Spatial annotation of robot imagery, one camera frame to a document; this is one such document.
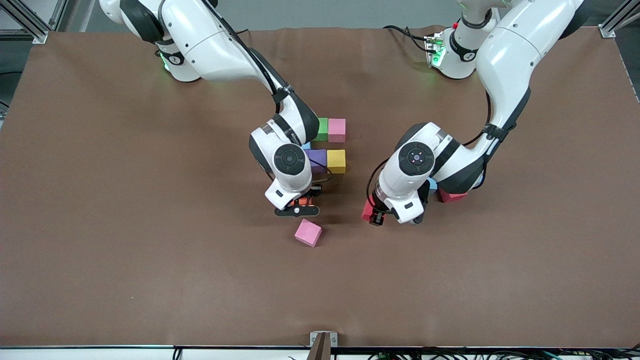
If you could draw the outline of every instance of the green cube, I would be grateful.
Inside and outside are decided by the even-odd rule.
[[[320,127],[318,128],[318,136],[314,139],[315,142],[329,141],[329,118],[319,117]]]

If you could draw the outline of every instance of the black circular joint cap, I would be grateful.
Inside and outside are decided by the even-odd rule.
[[[276,150],[273,163],[283,174],[298,175],[305,168],[305,153],[299,146],[288,143]]]
[[[433,151],[421,142],[410,142],[400,149],[398,154],[400,170],[409,176],[427,174],[433,168]]]

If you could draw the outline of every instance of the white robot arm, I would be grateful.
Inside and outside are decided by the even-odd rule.
[[[463,79],[476,69],[478,48],[498,24],[499,5],[505,0],[456,0],[462,16],[455,28],[434,34],[428,49],[429,64],[452,79]]]
[[[166,69],[175,79],[262,82],[271,91],[276,113],[251,133],[249,148],[259,165],[275,177],[265,195],[278,215],[317,215],[315,206],[304,211],[283,211],[292,201],[311,192],[311,166],[301,145],[317,136],[317,116],[260,53],[245,46],[214,3],[100,0],[111,20],[125,24],[142,40],[158,46]]]
[[[434,123],[409,129],[380,172],[372,193],[376,215],[372,224],[381,225],[380,213],[392,213],[400,223],[421,222],[429,176],[447,193],[463,194],[482,185],[486,164],[516,126],[529,100],[533,70],[566,31],[581,4],[582,0],[521,1],[500,21],[477,53],[478,75],[490,96],[493,115],[476,145],[468,149]],[[433,153],[433,168],[407,172],[403,162],[410,162],[412,156],[407,158],[402,149],[408,145],[427,147],[425,153]]]

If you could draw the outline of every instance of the foam cube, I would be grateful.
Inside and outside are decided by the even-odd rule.
[[[311,172],[315,174],[326,174],[327,158],[325,149],[305,150],[311,162]]]
[[[319,117],[320,127],[318,128],[318,136],[314,139],[315,142],[325,142],[329,140],[329,118]]]
[[[468,194],[468,193],[447,193],[442,189],[438,189],[438,191],[440,192],[440,198],[444,203],[462,200]]]
[[[369,200],[373,202],[373,196],[369,196]],[[362,209],[362,215],[360,215],[360,218],[366,222],[368,222],[371,219],[371,215],[373,215],[373,206],[371,206],[370,202],[364,202],[364,209]]]
[[[326,166],[334,174],[347,172],[347,156],[344,150],[327,150]]]
[[[429,178],[429,195],[433,195],[438,191],[438,183],[432,178]]]
[[[298,199],[298,204],[300,204],[300,206],[311,206],[314,204],[314,201],[312,197],[301,197]]]
[[[347,140],[347,120],[329,119],[329,142],[345,142]]]
[[[315,225],[307,219],[302,219],[302,223],[296,231],[296,239],[311,247],[316,247],[320,234],[322,233],[322,227]]]

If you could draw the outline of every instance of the black cable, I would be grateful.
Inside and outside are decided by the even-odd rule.
[[[371,205],[371,207],[373,208],[373,210],[377,211],[378,213],[383,213],[383,214],[393,214],[391,211],[387,211],[387,210],[380,210],[378,208],[376,208],[376,205],[373,203],[373,201],[371,201],[371,194],[369,193],[369,187],[371,185],[371,181],[373,181],[373,177],[376,175],[376,173],[378,172],[378,170],[382,167],[382,165],[386,164],[387,161],[389,161],[389,158],[387,158],[385,161],[382,161],[375,170],[373,170],[373,172],[371,173],[371,176],[369,177],[369,181],[367,182],[367,201],[369,202],[369,205]]]
[[[315,180],[312,183],[313,184],[322,184],[322,183],[326,183],[327,181],[331,181],[331,179],[333,179],[333,172],[326,166],[324,166],[323,164],[320,164],[319,162],[317,162],[316,160],[313,159],[309,159],[309,161],[311,161],[312,163],[321,166],[323,169],[325,169],[327,171],[328,177],[322,180]],[[267,172],[265,170],[264,172],[265,174],[267,174],[267,176],[269,177],[269,180],[273,181],[273,176],[271,176],[271,174],[269,174],[269,172]]]
[[[2,75],[9,75],[9,74],[22,74],[22,71],[7,71],[7,72],[0,72],[0,76],[2,76]]]
[[[181,360],[182,359],[182,348],[176,347],[173,350],[172,360]]]
[[[401,33],[402,33],[404,36],[406,36],[406,37],[412,37],[412,38],[414,38],[414,39],[416,39],[416,40],[424,40],[424,37],[417,37],[417,36],[415,36],[415,35],[411,35],[411,34],[409,34],[409,33],[406,33],[406,32],[404,32],[404,30],[403,30],[403,29],[398,28],[398,27],[397,27],[397,26],[395,26],[395,25],[387,25],[387,26],[385,26],[383,29],[392,29],[392,30],[396,30],[396,31],[401,32]]]
[[[325,169],[328,173],[328,177],[326,179],[322,179],[322,180],[316,180],[313,183],[314,184],[321,184],[321,183],[326,183],[327,181],[331,181],[331,179],[333,179],[333,172],[326,166],[320,164],[319,162],[317,162],[316,160],[313,159],[309,159],[309,161],[311,161],[312,163],[321,166],[323,169]]]
[[[417,41],[415,41],[415,39],[413,38],[413,34],[411,34],[411,31],[409,31],[409,27],[407,26],[405,28],[407,34],[409,34],[409,38],[411,39],[411,41],[418,47],[418,49],[424,51],[425,53],[429,53],[429,54],[435,54],[436,51],[435,50],[430,50],[430,49],[425,49],[424,47],[420,46],[420,44],[418,44]]]
[[[484,92],[486,94],[486,122],[485,124],[488,124],[489,121],[491,121],[491,97],[489,96],[489,93],[487,91]],[[462,146],[467,146],[470,145],[474,142],[476,142],[476,140],[480,139],[480,136],[482,136],[483,132],[480,131],[480,133],[478,133],[478,135],[476,135],[475,138],[465,142],[464,144],[462,144]]]
[[[210,6],[209,2],[207,0],[202,0],[202,2],[207,5],[207,7]],[[238,34],[236,33],[236,31],[233,29],[233,27],[225,20],[225,18],[221,17],[218,15],[218,12],[215,10],[212,10],[211,8],[209,8],[209,10],[211,11],[211,13],[222,23],[222,25],[227,29],[227,31],[229,32],[229,35],[231,37],[234,38],[234,40],[236,40],[238,42],[238,44],[240,44],[240,46],[243,47],[243,49],[249,54],[249,56],[251,57],[251,59],[253,60],[253,62],[255,62],[256,66],[258,66],[258,68],[260,69],[260,71],[262,72],[262,75],[265,77],[267,83],[269,83],[269,87],[271,88],[271,94],[275,95],[277,93],[277,89],[275,84],[273,83],[273,80],[271,79],[271,76],[269,75],[269,73],[267,72],[267,70],[264,68],[264,65],[258,60],[258,58],[254,55],[253,52],[251,52],[249,50],[249,48],[244,44],[244,42],[242,41],[242,39],[238,36]]]

